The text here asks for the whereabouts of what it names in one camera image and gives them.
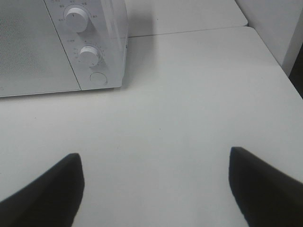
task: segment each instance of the power dial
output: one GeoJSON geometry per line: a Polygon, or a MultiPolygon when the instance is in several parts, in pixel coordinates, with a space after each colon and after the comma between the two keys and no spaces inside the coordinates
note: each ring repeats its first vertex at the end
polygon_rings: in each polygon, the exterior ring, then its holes
{"type": "Polygon", "coordinates": [[[93,67],[99,63],[101,55],[98,49],[92,46],[84,46],[80,50],[80,61],[89,67],[93,67]]]}
{"type": "Polygon", "coordinates": [[[89,16],[83,9],[73,7],[65,15],[65,23],[73,32],[84,32],[89,24],[89,16]]]}

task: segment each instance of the microwave oven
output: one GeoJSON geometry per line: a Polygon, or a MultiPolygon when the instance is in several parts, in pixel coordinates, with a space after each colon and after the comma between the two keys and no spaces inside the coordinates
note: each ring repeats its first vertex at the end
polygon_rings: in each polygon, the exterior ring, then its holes
{"type": "Polygon", "coordinates": [[[120,87],[124,0],[0,0],[0,96],[120,87]]]}

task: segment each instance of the white table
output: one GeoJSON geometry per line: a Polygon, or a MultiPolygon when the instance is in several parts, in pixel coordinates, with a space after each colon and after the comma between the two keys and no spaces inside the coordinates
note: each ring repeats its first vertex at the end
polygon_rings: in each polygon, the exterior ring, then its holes
{"type": "Polygon", "coordinates": [[[129,35],[159,35],[246,26],[234,0],[125,0],[129,35]]]}
{"type": "Polygon", "coordinates": [[[247,226],[232,146],[303,182],[302,100],[248,27],[131,38],[121,89],[0,106],[0,200],[79,152],[75,227],[247,226]]]}

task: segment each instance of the white wall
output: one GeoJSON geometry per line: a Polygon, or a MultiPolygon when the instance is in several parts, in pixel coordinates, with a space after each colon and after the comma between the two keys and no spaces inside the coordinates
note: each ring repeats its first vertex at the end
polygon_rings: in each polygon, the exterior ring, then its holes
{"type": "Polygon", "coordinates": [[[236,0],[287,75],[303,42],[303,0],[236,0]]]}

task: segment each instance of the microwave door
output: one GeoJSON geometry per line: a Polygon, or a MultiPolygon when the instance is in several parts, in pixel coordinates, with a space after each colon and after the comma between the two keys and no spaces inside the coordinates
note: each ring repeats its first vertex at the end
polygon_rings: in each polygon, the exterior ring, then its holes
{"type": "Polygon", "coordinates": [[[44,1],[0,0],[0,96],[80,90],[44,1]]]}

